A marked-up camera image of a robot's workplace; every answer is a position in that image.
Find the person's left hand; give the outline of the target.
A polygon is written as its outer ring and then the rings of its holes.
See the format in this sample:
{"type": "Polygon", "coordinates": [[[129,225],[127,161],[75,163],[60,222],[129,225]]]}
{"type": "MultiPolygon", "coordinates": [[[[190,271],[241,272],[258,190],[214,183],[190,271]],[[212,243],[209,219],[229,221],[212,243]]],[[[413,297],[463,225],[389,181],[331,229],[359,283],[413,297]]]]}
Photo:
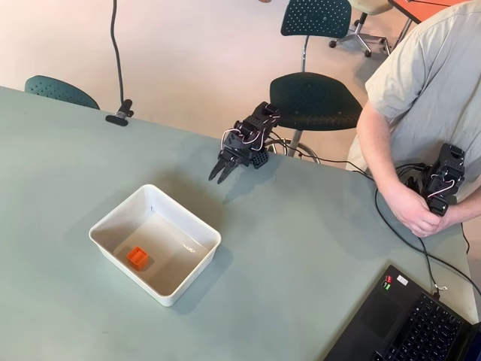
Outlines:
{"type": "Polygon", "coordinates": [[[440,222],[430,231],[425,233],[425,237],[436,235],[451,226],[458,223],[457,213],[454,208],[449,208],[443,217],[440,218],[440,222]]]}

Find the person's right hand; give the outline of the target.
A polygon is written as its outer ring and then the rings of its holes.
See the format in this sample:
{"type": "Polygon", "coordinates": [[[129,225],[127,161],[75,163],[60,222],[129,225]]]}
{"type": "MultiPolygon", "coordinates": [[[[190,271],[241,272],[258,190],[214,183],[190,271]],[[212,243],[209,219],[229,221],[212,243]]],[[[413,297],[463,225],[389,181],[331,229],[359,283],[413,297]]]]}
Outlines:
{"type": "Polygon", "coordinates": [[[403,184],[392,187],[384,197],[392,213],[414,235],[429,236],[439,225],[440,218],[429,211],[425,200],[403,184]]]}

